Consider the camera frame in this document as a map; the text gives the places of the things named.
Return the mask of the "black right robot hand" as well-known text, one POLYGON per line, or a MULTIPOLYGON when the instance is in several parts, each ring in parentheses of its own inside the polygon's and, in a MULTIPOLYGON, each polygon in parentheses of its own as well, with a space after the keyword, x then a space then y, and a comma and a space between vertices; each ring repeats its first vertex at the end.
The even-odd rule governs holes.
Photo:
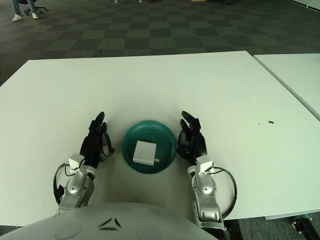
POLYGON ((189 163, 187 174, 212 175, 213 161, 209 158, 206 141, 201 133, 201 124, 198 118, 186 111, 182 111, 180 120, 181 132, 178 137, 178 155, 189 163))

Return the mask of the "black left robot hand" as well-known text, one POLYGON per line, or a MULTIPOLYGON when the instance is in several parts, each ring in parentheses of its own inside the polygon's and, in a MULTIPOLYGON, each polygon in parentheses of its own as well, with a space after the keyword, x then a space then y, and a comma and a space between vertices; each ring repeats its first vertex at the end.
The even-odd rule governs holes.
POLYGON ((114 154, 115 148, 112 146, 107 128, 105 113, 102 111, 89 124, 88 134, 79 153, 74 153, 68 159, 71 175, 82 174, 94 179, 100 162, 114 154))

